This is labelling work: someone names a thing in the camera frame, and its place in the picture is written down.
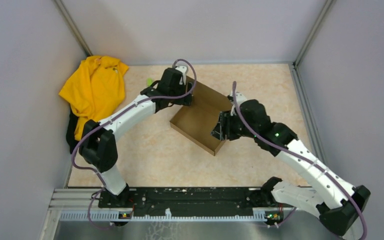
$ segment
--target gray floor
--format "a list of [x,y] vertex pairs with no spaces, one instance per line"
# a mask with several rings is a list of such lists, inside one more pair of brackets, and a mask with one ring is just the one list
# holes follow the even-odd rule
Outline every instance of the gray floor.
[[60,222],[55,240],[333,240],[312,215],[296,212],[280,229],[254,222],[130,222],[99,230],[86,221]]

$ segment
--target green object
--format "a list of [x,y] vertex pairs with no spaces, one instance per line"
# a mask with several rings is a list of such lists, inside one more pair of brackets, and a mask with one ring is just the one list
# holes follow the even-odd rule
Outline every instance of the green object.
[[152,83],[153,83],[152,78],[149,77],[148,79],[146,79],[146,86],[150,87]]

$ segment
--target brown box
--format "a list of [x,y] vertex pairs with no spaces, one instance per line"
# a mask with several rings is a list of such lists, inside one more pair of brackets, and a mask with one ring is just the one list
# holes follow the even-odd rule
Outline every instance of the brown box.
[[192,105],[183,106],[170,120],[170,125],[215,156],[225,141],[211,136],[211,131],[217,124],[220,111],[230,109],[232,104],[225,95],[197,82],[193,90]]

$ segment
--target yellow garment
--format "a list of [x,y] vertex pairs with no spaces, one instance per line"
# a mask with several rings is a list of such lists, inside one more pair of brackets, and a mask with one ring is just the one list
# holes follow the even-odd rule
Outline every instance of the yellow garment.
[[62,87],[59,95],[70,103],[78,116],[74,138],[82,138],[85,123],[109,117],[125,99],[123,75],[129,67],[110,56],[90,56]]

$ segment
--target yellow cloth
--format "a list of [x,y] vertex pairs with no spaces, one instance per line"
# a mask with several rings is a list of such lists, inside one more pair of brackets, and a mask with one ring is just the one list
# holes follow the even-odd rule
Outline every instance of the yellow cloth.
[[125,99],[123,75],[129,67],[110,56],[90,56],[62,87],[59,95],[70,103],[78,116],[74,138],[82,138],[85,123],[109,117]]

